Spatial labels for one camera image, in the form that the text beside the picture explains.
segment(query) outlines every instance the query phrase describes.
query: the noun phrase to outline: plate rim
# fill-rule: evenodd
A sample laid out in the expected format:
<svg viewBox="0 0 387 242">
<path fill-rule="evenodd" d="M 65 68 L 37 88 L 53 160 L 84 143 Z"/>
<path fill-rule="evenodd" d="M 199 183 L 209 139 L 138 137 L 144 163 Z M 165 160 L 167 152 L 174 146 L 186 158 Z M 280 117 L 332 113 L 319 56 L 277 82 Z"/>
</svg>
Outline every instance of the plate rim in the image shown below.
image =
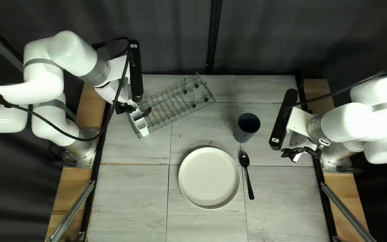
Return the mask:
<svg viewBox="0 0 387 242">
<path fill-rule="evenodd" d="M 185 192 L 183 191 L 183 189 L 181 188 L 181 185 L 180 185 L 180 170 L 182 169 L 183 167 L 183 164 L 185 164 L 185 160 L 188 159 L 190 156 L 194 156 L 195 155 L 195 152 L 199 152 L 199 150 L 203 150 L 203 149 L 211 149 L 211 150 L 215 150 L 215 151 L 219 151 L 219 152 L 223 152 L 224 154 L 228 155 L 228 157 L 230 157 L 231 161 L 232 161 L 232 164 L 235 166 L 236 170 L 237 170 L 237 173 L 238 173 L 238 183 L 236 185 L 236 189 L 234 188 L 234 191 L 236 191 L 234 193 L 234 195 L 232 197 L 230 197 L 228 200 L 224 201 L 222 206 L 218 206 L 219 204 L 217 205 L 213 205 L 213 206 L 202 206 L 202 205 L 199 205 L 199 204 L 195 204 L 193 203 L 190 199 L 187 198 L 187 196 L 185 195 Z M 189 201 L 192 205 L 196 206 L 196 207 L 199 207 L 201 209 L 206 209 L 206 210 L 215 210 L 215 209 L 220 209 L 222 207 L 225 207 L 227 206 L 228 204 L 230 204 L 232 202 L 232 200 L 234 200 L 235 196 L 237 196 L 238 194 L 238 190 L 240 189 L 240 183 L 241 183 L 241 178 L 240 178 L 240 170 L 237 166 L 237 164 L 235 163 L 234 159 L 225 151 L 223 151 L 222 149 L 219 149 L 219 148 L 216 148 L 216 147 L 201 147 L 201 148 L 198 148 L 194 151 L 191 151 L 184 159 L 183 161 L 181 162 L 181 165 L 180 165 L 180 168 L 178 170 L 178 187 L 179 189 L 181 190 L 181 193 L 183 194 L 183 196 L 186 198 L 187 201 Z"/>
</svg>

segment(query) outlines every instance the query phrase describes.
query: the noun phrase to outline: plate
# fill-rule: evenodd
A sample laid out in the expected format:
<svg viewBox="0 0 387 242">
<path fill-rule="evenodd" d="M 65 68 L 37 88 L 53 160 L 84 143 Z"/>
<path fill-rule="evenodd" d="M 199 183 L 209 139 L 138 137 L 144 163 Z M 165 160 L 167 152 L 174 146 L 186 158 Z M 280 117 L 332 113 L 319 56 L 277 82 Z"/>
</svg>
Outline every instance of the plate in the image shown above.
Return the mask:
<svg viewBox="0 0 387 242">
<path fill-rule="evenodd" d="M 240 173 L 226 152 L 205 147 L 191 152 L 178 172 L 181 192 L 192 204 L 204 209 L 227 205 L 238 192 Z"/>
</svg>

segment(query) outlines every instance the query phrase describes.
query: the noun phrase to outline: black cup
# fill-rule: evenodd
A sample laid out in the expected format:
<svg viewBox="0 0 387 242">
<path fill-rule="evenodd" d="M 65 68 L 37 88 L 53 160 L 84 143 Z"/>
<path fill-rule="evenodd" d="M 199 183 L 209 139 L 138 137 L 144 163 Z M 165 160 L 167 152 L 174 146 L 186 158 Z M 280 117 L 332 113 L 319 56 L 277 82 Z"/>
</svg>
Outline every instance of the black cup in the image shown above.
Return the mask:
<svg viewBox="0 0 387 242">
<path fill-rule="evenodd" d="M 243 113 L 238 117 L 238 125 L 235 130 L 235 140 L 245 143 L 261 127 L 261 121 L 253 113 Z"/>
</svg>

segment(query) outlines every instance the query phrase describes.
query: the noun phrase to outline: black spoon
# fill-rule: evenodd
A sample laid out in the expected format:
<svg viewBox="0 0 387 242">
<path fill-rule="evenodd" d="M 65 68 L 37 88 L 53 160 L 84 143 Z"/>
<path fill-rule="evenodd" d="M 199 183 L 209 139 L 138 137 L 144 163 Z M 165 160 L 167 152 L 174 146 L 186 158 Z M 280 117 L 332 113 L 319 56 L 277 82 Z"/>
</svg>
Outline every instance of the black spoon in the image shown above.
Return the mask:
<svg viewBox="0 0 387 242">
<path fill-rule="evenodd" d="M 246 175 L 247 175 L 247 192 L 249 193 L 250 200 L 255 199 L 255 195 L 253 195 L 252 186 L 250 185 L 250 179 L 249 179 L 249 172 L 247 171 L 247 167 L 250 165 L 249 157 L 247 156 L 247 153 L 244 151 L 240 152 L 240 164 L 242 167 L 246 169 Z"/>
<path fill-rule="evenodd" d="M 140 118 L 146 118 L 147 116 L 149 116 L 150 112 L 152 112 L 152 108 L 149 107 L 148 109 L 146 109 L 146 111 L 144 111 L 144 113 L 142 113 L 140 116 L 138 116 L 137 118 L 134 119 L 134 121 L 137 121 L 138 119 Z"/>
</svg>

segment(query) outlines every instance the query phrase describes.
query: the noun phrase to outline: black cable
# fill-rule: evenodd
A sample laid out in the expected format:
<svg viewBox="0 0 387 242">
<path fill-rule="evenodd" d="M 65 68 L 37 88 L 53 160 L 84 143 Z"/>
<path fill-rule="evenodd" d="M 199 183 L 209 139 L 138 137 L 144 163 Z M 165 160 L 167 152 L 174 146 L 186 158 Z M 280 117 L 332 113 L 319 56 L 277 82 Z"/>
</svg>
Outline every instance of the black cable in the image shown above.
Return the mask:
<svg viewBox="0 0 387 242">
<path fill-rule="evenodd" d="M 314 101 L 321 100 L 321 99 L 324 99 L 324 98 L 327 98 L 327 97 L 330 97 L 330 96 L 335 96 L 335 95 L 337 95 L 337 94 L 340 94 L 340 93 L 342 93 L 342 92 L 345 92 L 345 91 L 347 91 L 347 90 L 350 90 L 350 89 L 352 89 L 353 87 L 355 87 L 355 86 L 357 86 L 357 85 L 360 85 L 360 84 L 362 84 L 362 83 L 364 83 L 364 82 L 367 82 L 367 81 L 369 81 L 369 80 L 373 80 L 373 79 L 378 78 L 378 77 L 380 77 L 380 76 L 382 76 L 382 75 L 385 75 L 385 74 L 387 74 L 387 71 L 381 71 L 381 72 L 379 72 L 379 73 L 377 73 L 377 74 L 374 74 L 374 75 L 372 75 L 372 76 L 370 76 L 370 77 L 368 77 L 368 78 L 365 78 L 364 80 L 360 80 L 360 81 L 358 81 L 357 83 L 354 83 L 354 84 L 352 84 L 352 85 L 350 85 L 350 86 L 348 86 L 348 87 L 346 87 L 346 88 L 344 88 L 344 89 L 342 89 L 342 90 L 340 90 L 340 91 L 337 91 L 336 93 L 328 93 L 328 94 L 325 94 L 325 95 L 322 95 L 322 96 L 318 96 L 318 97 L 315 97 L 315 98 L 313 98 L 313 99 L 310 99 L 310 100 L 307 100 L 307 101 L 304 101 L 304 102 L 297 102 L 297 103 L 295 103 L 294 105 L 291 105 L 291 106 L 286 107 L 286 108 L 285 108 L 285 111 L 284 111 L 284 112 L 286 112 L 286 113 L 285 113 L 283 116 L 286 117 L 287 111 L 288 111 L 289 109 L 295 107 L 295 106 L 307 104 L 307 103 L 309 103 L 309 102 L 314 102 Z"/>
<path fill-rule="evenodd" d="M 114 100 L 113 100 L 113 104 L 111 105 L 111 108 L 110 108 L 110 113 L 107 117 L 107 119 L 105 120 L 105 123 L 104 125 L 102 126 L 102 129 L 100 130 L 100 132 L 95 135 L 94 137 L 92 138 L 80 138 L 80 137 L 76 137 L 76 136 L 73 136 L 71 134 L 68 134 L 66 133 L 65 131 L 61 130 L 60 128 L 58 128 L 56 125 L 52 124 L 49 120 L 47 120 L 46 118 L 44 118 L 43 116 L 39 115 L 38 113 L 34 112 L 34 111 L 31 111 L 27 108 L 24 108 L 24 107 L 20 107 L 19 105 L 13 105 L 11 104 L 11 107 L 12 108 L 16 108 L 16 109 L 20 109 L 22 111 L 25 111 L 27 113 L 30 113 L 32 115 L 34 115 L 35 117 L 37 118 L 40 118 L 41 120 L 43 120 L 46 124 L 50 125 L 52 128 L 56 129 L 58 132 L 60 132 L 61 134 L 71 138 L 71 139 L 74 139 L 74 140 L 79 140 L 79 141 L 92 141 L 92 140 L 95 140 L 95 139 L 98 139 L 102 134 L 105 133 L 105 131 L 107 130 L 107 126 L 108 124 L 110 123 L 110 119 L 111 119 L 111 116 L 113 115 L 114 113 L 114 109 L 116 108 L 116 105 L 117 105 L 117 100 L 119 99 L 119 94 L 120 94 L 120 91 L 122 89 L 122 86 L 123 86 L 123 82 L 125 80 L 125 75 L 126 75 L 126 71 L 127 71 L 127 67 L 128 67 L 128 63 L 129 63 L 129 55 L 126 57 L 126 61 L 125 61 L 125 66 L 123 68 L 123 73 L 122 73 L 122 78 L 119 79 L 119 87 L 117 88 L 117 91 L 116 91 L 116 95 L 114 97 Z"/>
<path fill-rule="evenodd" d="M 320 158 L 320 155 L 322 154 L 322 150 L 321 149 L 312 149 L 308 146 L 304 146 L 304 147 L 296 147 L 296 148 L 284 148 L 284 149 L 281 149 L 280 150 L 281 152 L 283 152 L 283 154 L 280 156 L 282 158 L 286 158 L 286 157 L 293 157 L 293 156 L 296 156 L 298 154 L 301 154 L 303 153 L 304 151 L 309 153 L 310 155 L 312 155 L 313 157 L 316 157 L 316 158 Z"/>
<path fill-rule="evenodd" d="M 122 52 L 120 52 L 119 54 L 115 55 L 112 59 L 118 58 L 118 57 L 122 56 L 129 48 L 129 42 L 131 40 L 128 37 L 118 37 L 118 38 L 115 38 L 115 39 L 112 39 L 112 40 L 109 40 L 109 41 L 106 41 L 106 42 L 94 43 L 94 44 L 92 44 L 92 48 L 94 50 L 98 50 L 98 49 L 100 49 L 102 47 L 107 46 L 108 44 L 110 44 L 110 43 L 112 43 L 114 41 L 120 41 L 120 40 L 126 40 L 126 41 L 128 41 L 128 44 L 126 45 L 125 49 Z"/>
</svg>

